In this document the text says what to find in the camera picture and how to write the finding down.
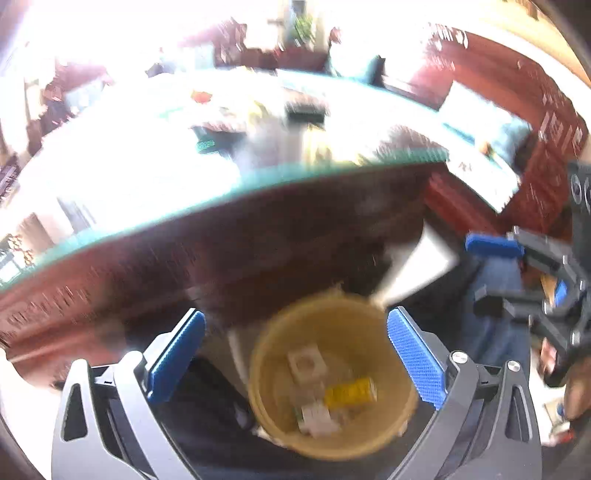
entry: wooden table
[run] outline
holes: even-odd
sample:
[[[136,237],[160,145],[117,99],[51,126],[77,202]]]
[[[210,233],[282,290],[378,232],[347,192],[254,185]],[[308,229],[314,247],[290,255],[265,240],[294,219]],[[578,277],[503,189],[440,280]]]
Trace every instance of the wooden table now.
[[[179,303],[195,303],[214,329],[264,320],[421,236],[422,194],[446,168],[442,149],[423,148],[422,163],[406,152],[378,161],[362,117],[333,113],[319,128],[242,105],[232,121],[246,125],[225,135],[222,154],[205,154],[220,137],[188,128],[186,113],[191,123],[203,109],[186,78],[160,77],[113,91],[22,173],[31,205],[60,206],[40,223],[69,221],[0,293],[0,341],[31,383],[63,379],[81,356],[117,361],[126,332]],[[123,100],[136,108],[131,123]],[[177,320],[156,323],[165,331]]]

